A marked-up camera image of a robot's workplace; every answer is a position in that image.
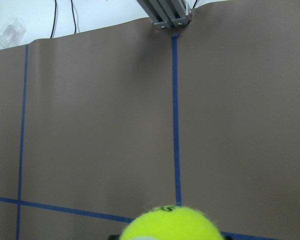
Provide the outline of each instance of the blue tape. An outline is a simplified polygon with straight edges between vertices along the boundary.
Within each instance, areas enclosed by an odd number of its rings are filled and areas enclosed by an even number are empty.
[[[177,206],[182,205],[180,151],[179,151],[179,110],[178,110],[178,36],[171,37],[172,43],[172,101],[173,101],[173,153],[174,153],[174,181],[175,201]]]
[[[30,201],[20,201],[21,205],[28,206],[28,207],[34,207],[39,209],[46,209],[51,211],[57,211],[57,212],[63,212],[68,214],[76,214],[76,215],[82,215],[92,218],[98,218],[98,219],[106,219],[116,222],[123,222],[123,223],[131,223],[134,219],[128,218],[124,216],[116,216],[111,214],[104,214],[99,212],[93,212],[93,211],[85,211],[85,210],[79,210],[74,208],[68,208],[63,206],[54,206],[54,205],[48,205],[48,204],[42,204],[42,203],[36,203],[36,202],[30,202]]]
[[[18,200],[16,199],[11,199],[11,198],[1,197],[1,196],[0,196],[0,202],[9,203],[9,204],[18,204]]]
[[[19,240],[19,235],[20,235],[22,163],[23,163],[23,156],[24,156],[24,132],[25,132],[25,116],[26,116],[28,53],[29,53],[29,45],[27,44],[27,45],[25,45],[25,57],[24,57],[23,97],[22,97],[22,116],[21,116],[21,134],[20,134],[19,176],[18,176],[18,199],[17,199],[17,210],[16,210],[16,231],[15,231],[15,239],[16,240]]]
[[[274,238],[266,238],[266,237],[260,237],[260,236],[251,236],[251,235],[243,235],[243,234],[237,234],[237,233],[231,233],[231,232],[221,232],[224,236],[230,236],[233,238],[233,240],[277,240]]]

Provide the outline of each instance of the tennis ball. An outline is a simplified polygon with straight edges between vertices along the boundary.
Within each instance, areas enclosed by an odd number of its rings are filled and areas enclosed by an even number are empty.
[[[132,221],[120,240],[224,240],[202,212],[185,206],[155,207]]]

